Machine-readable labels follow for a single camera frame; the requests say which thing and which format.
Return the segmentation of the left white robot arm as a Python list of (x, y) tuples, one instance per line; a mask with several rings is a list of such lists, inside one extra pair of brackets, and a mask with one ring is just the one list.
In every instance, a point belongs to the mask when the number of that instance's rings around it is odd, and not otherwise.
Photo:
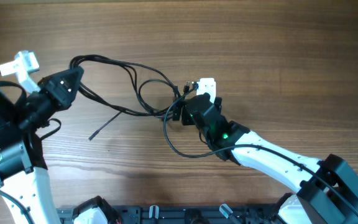
[[(16, 223), (60, 223), (36, 131), (71, 106), (83, 73), (76, 67), (49, 75), (15, 103), (0, 91), (0, 195)], [(0, 81), (0, 88), (11, 85)]]

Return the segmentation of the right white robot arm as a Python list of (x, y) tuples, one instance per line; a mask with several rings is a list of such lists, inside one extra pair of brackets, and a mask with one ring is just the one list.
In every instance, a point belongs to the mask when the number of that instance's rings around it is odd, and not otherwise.
[(284, 223), (358, 223), (358, 175), (341, 157), (307, 157), (264, 140), (256, 132), (227, 121), (219, 106), (204, 93), (177, 98), (170, 110), (181, 108), (185, 124), (197, 127), (208, 156), (258, 170), (292, 192), (279, 204)]

